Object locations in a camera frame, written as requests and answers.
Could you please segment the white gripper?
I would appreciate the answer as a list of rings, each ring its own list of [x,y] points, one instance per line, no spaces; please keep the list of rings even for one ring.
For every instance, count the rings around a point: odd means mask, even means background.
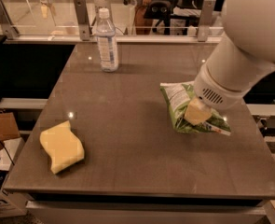
[[[252,70],[233,64],[205,63],[194,81],[194,91],[199,98],[190,101],[184,119],[198,125],[212,116],[211,107],[216,110],[231,108],[252,86]]]

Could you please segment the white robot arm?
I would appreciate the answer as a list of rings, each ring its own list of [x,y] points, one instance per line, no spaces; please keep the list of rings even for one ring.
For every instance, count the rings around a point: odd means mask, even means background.
[[[231,108],[275,71],[275,0],[225,0],[224,33],[194,81],[185,120],[200,124]]]

